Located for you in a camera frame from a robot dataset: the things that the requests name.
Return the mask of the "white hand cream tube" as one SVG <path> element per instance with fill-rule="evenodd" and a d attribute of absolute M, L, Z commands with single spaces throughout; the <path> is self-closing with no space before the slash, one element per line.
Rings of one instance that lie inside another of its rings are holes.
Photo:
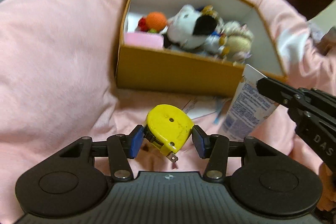
<path fill-rule="evenodd" d="M 250 65 L 246 65 L 231 101 L 220 133 L 232 141 L 243 141 L 278 107 L 278 103 L 262 96 L 257 82 L 265 76 Z"/>

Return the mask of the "yellow tape measure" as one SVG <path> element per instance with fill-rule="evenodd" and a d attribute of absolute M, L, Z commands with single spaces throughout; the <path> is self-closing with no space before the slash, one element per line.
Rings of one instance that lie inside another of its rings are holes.
<path fill-rule="evenodd" d="M 181 109 L 161 104 L 151 109 L 146 117 L 144 138 L 169 161 L 178 161 L 177 153 L 191 135 L 194 122 Z"/>

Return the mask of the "cream crochet doll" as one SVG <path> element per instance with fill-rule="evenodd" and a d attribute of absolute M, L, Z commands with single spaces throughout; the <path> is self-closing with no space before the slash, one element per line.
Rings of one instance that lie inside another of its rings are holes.
<path fill-rule="evenodd" d="M 251 48 L 254 34 L 247 24 L 238 21 L 229 21 L 224 24 L 222 35 L 225 36 L 225 49 L 228 50 L 227 58 L 232 62 L 244 63 L 251 57 Z"/>

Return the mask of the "large orange cardboard box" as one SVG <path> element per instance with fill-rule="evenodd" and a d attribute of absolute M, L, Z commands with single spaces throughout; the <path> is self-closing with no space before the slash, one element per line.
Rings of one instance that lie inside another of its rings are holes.
<path fill-rule="evenodd" d="M 283 62 L 260 10 L 246 0 L 128 0 L 119 88 L 234 95 L 246 65 L 285 81 Z"/>

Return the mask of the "pink rectangular box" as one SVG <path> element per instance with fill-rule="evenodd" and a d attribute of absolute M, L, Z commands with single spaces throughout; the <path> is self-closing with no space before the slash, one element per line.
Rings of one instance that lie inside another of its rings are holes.
<path fill-rule="evenodd" d="M 149 32 L 126 32 L 124 43 L 128 46 L 161 49 L 163 47 L 163 36 Z"/>

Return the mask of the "white black plush cat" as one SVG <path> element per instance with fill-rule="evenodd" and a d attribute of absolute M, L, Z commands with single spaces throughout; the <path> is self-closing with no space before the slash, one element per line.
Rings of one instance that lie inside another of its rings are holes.
<path fill-rule="evenodd" d="M 202 13 L 192 5 L 184 5 L 180 11 L 167 20 L 167 30 L 163 34 L 163 46 L 172 45 L 184 50 L 202 46 L 217 26 L 216 20 Z"/>

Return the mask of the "orange crochet fruit keychain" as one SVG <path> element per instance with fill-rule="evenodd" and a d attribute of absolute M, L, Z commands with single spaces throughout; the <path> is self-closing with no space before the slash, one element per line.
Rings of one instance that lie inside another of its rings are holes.
<path fill-rule="evenodd" d="M 167 18 L 162 12 L 151 12 L 138 21 L 138 30 L 142 32 L 160 33 L 167 26 Z"/>

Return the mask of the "brown plush dog toy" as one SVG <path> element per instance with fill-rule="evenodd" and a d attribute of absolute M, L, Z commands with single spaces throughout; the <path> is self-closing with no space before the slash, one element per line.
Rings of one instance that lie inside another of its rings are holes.
<path fill-rule="evenodd" d="M 202 15 L 212 16 L 217 23 L 214 32 L 206 39 L 205 43 L 203 44 L 204 50 L 213 56 L 219 56 L 225 59 L 230 52 L 230 47 L 227 45 L 227 36 L 223 31 L 223 19 L 211 5 L 202 8 L 201 13 Z"/>

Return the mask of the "pink bed duvet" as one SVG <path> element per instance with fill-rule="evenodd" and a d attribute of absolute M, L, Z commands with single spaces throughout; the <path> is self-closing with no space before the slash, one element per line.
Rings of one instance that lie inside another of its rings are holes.
<path fill-rule="evenodd" d="M 322 55 L 307 21 L 284 0 L 256 4 L 294 87 L 335 93 L 335 49 Z M 18 177 L 82 136 L 129 133 L 158 104 L 192 96 L 119 90 L 114 80 L 126 0 L 1 3 L 1 223 L 23 212 Z"/>

